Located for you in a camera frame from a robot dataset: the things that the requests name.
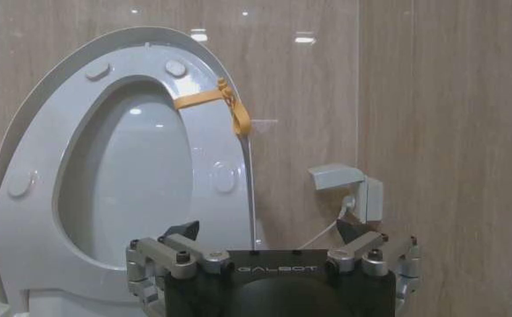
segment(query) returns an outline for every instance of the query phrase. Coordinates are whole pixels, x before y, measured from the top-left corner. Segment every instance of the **toilet seat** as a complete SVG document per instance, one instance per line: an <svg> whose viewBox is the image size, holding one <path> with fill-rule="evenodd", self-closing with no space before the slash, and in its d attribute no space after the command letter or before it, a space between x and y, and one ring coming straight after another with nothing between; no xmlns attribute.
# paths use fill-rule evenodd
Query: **toilet seat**
<svg viewBox="0 0 512 317"><path fill-rule="evenodd" d="M215 89L219 77L227 78L234 89L215 56L186 34L166 28L133 28L89 43L39 83L15 116L0 151L0 279L13 312L27 312L30 305L33 310L33 296L39 291L49 296L51 290L86 300L135 303L122 265L125 245L133 238L162 234L178 224L171 221L201 220L199 239L209 247L254 247L249 147L233 131L226 101L214 100L179 112L170 109L173 100ZM158 87L162 94L154 102L139 102L121 119L127 128L155 136L143 146L130 143L129 147L153 153L153 141L151 147L165 144L166 148L158 157L142 158L125 145L114 145L110 150L110 143L106 151L111 151L113 164L109 168L99 165L98 180L90 185L99 198L91 198L90 223L81 224L82 218L71 214L81 208L71 204L79 206L79 200L87 199L83 196L90 182L86 178L79 182L65 180L81 178L85 173L78 175L78 171L97 160L82 160L81 154L95 147L91 142L87 150L78 152L87 140L81 138L95 113L111 105L110 97L126 87L135 92L142 88L155 91ZM141 96L142 92L129 95L134 100ZM150 121L147 109L175 125L163 137L158 129L163 124ZM134 116L145 119L134 122ZM23 137L13 135L19 132ZM190 151L175 154L174 140ZM70 167L77 160L82 162ZM127 161L139 162L139 166L122 168ZM151 170L147 165L163 169ZM150 177L150 171L163 175L159 182ZM102 177L110 173L118 177ZM153 199L143 199L143 191L135 194L133 190L153 186ZM125 192L133 196L125 197L127 204L111 207L110 195ZM79 225L90 227L87 234L93 234L78 242Z"/></svg>

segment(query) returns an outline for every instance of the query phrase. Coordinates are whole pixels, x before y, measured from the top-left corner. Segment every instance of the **bathroom wall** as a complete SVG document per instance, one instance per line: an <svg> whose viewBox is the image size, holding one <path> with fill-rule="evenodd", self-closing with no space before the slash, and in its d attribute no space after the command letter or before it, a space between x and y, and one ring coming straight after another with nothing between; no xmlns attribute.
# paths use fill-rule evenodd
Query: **bathroom wall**
<svg viewBox="0 0 512 317"><path fill-rule="evenodd" d="M33 87L97 36L130 26L206 29L254 118L257 210L294 248L338 215L307 168L358 162L358 0L0 0L0 141ZM317 246L341 243L335 234Z"/></svg>
<svg viewBox="0 0 512 317"><path fill-rule="evenodd" d="M423 245L409 316L512 316L512 0L361 2L359 165Z"/></svg>

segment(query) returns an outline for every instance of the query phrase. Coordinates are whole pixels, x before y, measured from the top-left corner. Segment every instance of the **white toilet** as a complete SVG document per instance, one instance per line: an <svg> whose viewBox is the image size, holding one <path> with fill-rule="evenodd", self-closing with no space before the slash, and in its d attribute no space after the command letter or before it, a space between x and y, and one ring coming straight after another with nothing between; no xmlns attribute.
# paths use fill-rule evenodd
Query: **white toilet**
<svg viewBox="0 0 512 317"><path fill-rule="evenodd" d="M38 84L0 150L0 300L13 314L143 316L125 248L171 225L201 220L206 246L254 247L249 141L229 105L174 109L219 77L235 91L190 36L131 28L89 43Z"/></svg>

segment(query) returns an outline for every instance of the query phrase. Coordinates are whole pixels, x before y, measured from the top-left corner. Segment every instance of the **toilet bowl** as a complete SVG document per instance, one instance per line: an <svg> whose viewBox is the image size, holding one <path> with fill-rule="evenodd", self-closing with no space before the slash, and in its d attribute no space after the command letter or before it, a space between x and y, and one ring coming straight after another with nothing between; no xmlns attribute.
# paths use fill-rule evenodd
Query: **toilet bowl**
<svg viewBox="0 0 512 317"><path fill-rule="evenodd" d="M201 221L254 247L249 140L215 90L225 67L186 34L130 28L83 46L23 103L0 149L0 300L30 316L143 316L125 249Z"/></svg>

